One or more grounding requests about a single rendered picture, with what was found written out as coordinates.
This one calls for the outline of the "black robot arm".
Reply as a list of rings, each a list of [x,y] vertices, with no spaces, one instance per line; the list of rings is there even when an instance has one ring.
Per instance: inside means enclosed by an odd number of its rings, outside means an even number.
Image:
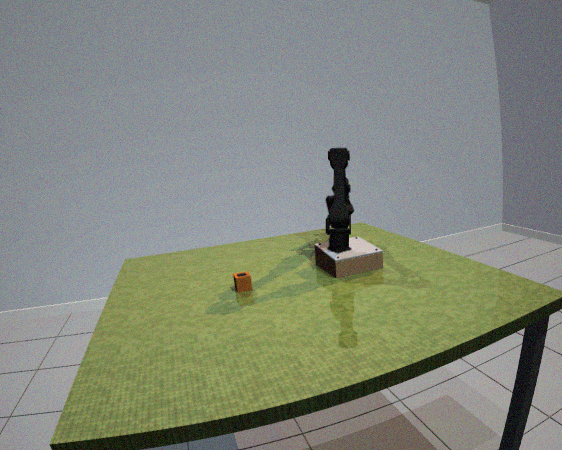
[[[349,235],[351,235],[351,214],[355,211],[350,202],[349,193],[351,185],[346,178],[346,166],[350,160],[350,150],[347,148],[331,148],[328,151],[328,160],[334,170],[333,204],[330,215],[326,219],[326,233],[330,235],[329,250],[334,253],[342,253],[352,250],[349,247]],[[348,228],[349,229],[330,229]]]

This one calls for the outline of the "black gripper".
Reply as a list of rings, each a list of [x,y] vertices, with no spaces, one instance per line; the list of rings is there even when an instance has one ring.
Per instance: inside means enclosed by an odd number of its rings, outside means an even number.
[[[326,201],[327,201],[328,211],[329,211],[329,215],[330,215],[330,208],[333,204],[333,195],[327,196]],[[347,229],[347,228],[334,228],[334,229]]]

